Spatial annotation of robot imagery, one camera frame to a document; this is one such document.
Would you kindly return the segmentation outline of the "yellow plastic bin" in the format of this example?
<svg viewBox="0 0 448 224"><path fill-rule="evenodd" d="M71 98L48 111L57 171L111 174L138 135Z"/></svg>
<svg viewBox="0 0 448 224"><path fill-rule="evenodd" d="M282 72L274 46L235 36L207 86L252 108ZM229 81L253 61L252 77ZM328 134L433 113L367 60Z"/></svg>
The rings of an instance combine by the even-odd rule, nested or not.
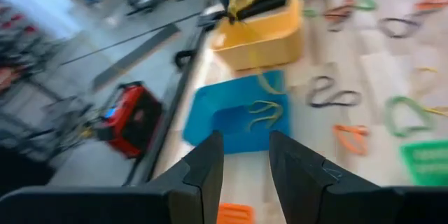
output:
<svg viewBox="0 0 448 224"><path fill-rule="evenodd" d="M234 71L294 62L302 56L303 0L242 22L224 17L215 29L211 49Z"/></svg>

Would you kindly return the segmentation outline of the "dark brown rubber band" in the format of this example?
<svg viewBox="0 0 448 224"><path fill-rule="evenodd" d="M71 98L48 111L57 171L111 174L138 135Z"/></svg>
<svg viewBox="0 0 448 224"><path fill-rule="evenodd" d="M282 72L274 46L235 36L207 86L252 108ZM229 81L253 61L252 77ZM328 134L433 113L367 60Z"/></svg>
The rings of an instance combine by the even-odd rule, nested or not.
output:
<svg viewBox="0 0 448 224"><path fill-rule="evenodd" d="M401 33L394 32L389 25L391 23L400 23L404 25L404 30ZM406 39L413 35L414 32L420 28L421 23L413 20L400 19L395 17L385 17L378 21L378 28L389 38L392 39Z"/></svg>

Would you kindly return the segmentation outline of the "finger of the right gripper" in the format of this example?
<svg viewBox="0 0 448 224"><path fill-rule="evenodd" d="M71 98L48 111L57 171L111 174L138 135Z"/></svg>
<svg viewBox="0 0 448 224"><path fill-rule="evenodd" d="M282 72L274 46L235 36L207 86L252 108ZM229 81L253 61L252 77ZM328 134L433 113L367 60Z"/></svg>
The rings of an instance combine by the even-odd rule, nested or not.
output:
<svg viewBox="0 0 448 224"><path fill-rule="evenodd" d="M235 16L236 20L243 20L254 15L258 15L267 11L272 11L286 4L287 0L252 0L245 3L242 7L238 7Z"/></svg>

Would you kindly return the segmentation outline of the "red black power station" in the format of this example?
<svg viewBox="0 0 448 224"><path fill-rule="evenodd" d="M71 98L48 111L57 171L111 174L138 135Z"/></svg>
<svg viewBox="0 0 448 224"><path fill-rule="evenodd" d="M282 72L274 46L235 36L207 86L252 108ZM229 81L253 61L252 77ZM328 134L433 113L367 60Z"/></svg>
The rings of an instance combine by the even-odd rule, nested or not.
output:
<svg viewBox="0 0 448 224"><path fill-rule="evenodd" d="M99 110L97 138L136 158L151 145L162 114L162 103L143 82L119 84Z"/></svg>

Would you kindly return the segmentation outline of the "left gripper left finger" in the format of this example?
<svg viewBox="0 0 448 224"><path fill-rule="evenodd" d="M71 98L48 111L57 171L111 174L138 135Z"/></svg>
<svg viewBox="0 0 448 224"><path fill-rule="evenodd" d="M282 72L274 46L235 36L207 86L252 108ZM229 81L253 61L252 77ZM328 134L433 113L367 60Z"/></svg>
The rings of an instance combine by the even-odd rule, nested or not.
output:
<svg viewBox="0 0 448 224"><path fill-rule="evenodd" d="M223 158L223 136L214 131L150 181L146 224L217 224Z"/></svg>

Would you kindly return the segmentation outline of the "reddish brown rubber band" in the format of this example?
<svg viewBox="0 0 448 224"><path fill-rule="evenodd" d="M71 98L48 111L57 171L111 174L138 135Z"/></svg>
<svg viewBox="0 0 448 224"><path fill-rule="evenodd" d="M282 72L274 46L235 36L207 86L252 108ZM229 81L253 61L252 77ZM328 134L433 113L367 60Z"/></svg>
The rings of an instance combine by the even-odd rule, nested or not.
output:
<svg viewBox="0 0 448 224"><path fill-rule="evenodd" d="M353 11L352 5L338 6L327 10L323 16L329 22L343 22L351 17Z"/></svg>

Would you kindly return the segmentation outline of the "green slotted plastic basket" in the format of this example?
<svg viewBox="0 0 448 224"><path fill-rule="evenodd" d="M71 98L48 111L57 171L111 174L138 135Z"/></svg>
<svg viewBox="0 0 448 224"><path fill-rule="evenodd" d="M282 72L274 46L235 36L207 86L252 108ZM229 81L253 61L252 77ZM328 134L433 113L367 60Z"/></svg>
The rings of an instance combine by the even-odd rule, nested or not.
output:
<svg viewBox="0 0 448 224"><path fill-rule="evenodd" d="M404 144L400 154L414 184L448 186L448 139Z"/></svg>

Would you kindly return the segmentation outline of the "blue plastic bin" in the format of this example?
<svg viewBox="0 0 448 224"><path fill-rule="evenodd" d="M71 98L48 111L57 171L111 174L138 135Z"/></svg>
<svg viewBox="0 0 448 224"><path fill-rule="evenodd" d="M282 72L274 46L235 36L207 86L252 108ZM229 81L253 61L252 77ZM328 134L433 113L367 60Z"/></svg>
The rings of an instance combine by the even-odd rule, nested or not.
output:
<svg viewBox="0 0 448 224"><path fill-rule="evenodd" d="M284 73L268 71L264 76L276 90L284 92ZM248 124L258 117L269 116L274 110L251 114L248 107L256 100L276 102L283 106L281 118L269 129L267 121L257 122L247 130ZM224 153L266 151L271 131L291 134L290 104L287 94L270 94L261 88L257 75L201 87L195 93L183 139L194 146L200 144L213 131L223 135Z"/></svg>

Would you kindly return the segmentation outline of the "orange slotted plastic basket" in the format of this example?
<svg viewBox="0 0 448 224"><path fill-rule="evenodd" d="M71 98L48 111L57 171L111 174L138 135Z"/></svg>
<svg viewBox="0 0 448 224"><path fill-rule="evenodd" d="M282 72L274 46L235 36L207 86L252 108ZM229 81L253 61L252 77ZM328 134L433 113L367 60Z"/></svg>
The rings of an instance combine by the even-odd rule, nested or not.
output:
<svg viewBox="0 0 448 224"><path fill-rule="evenodd" d="M247 205L221 203L216 224L255 224L254 210Z"/></svg>

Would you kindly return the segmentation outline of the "black rubber band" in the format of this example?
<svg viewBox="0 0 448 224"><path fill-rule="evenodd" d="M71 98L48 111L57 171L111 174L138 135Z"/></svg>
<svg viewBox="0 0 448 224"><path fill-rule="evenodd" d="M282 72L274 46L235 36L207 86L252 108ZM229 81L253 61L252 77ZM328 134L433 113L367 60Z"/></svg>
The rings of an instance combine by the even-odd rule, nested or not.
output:
<svg viewBox="0 0 448 224"><path fill-rule="evenodd" d="M306 96L307 104L316 109L321 109L329 106L357 106L360 104L362 100L362 95L361 93L354 90L339 90L329 95L323 101L320 102L315 101L315 98L319 93L329 90L335 87L335 85L336 80L332 77L329 76L313 77L309 81L309 92L307 93ZM348 102L339 101L339 99L343 98L344 96L348 96L352 98L352 100Z"/></svg>

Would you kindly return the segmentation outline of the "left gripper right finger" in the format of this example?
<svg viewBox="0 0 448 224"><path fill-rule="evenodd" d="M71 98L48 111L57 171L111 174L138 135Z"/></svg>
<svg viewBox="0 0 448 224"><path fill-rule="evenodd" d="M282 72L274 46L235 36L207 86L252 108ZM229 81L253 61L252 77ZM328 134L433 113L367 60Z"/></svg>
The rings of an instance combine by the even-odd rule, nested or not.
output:
<svg viewBox="0 0 448 224"><path fill-rule="evenodd" d="M379 188L279 131L269 163L287 224L361 224L361 194Z"/></svg>

